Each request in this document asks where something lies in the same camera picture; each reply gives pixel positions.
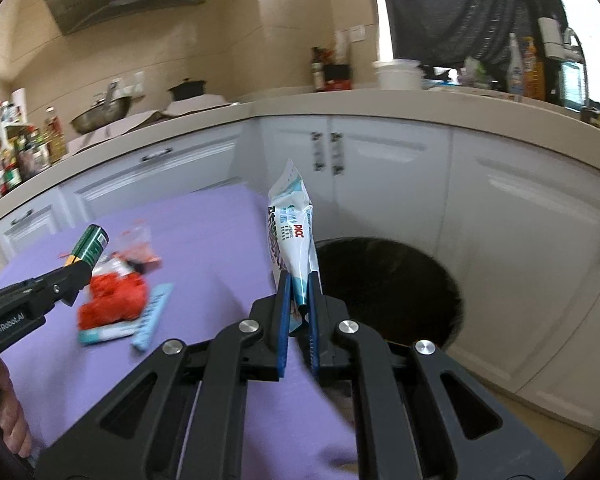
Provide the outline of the person's left hand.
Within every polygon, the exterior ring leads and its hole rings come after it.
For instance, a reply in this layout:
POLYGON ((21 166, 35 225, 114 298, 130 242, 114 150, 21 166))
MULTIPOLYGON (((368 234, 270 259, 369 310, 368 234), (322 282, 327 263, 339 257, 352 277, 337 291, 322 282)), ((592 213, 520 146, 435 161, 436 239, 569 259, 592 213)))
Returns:
POLYGON ((19 402, 9 370, 0 358, 0 428, 3 441, 12 454, 28 458, 32 452, 32 436, 19 402))

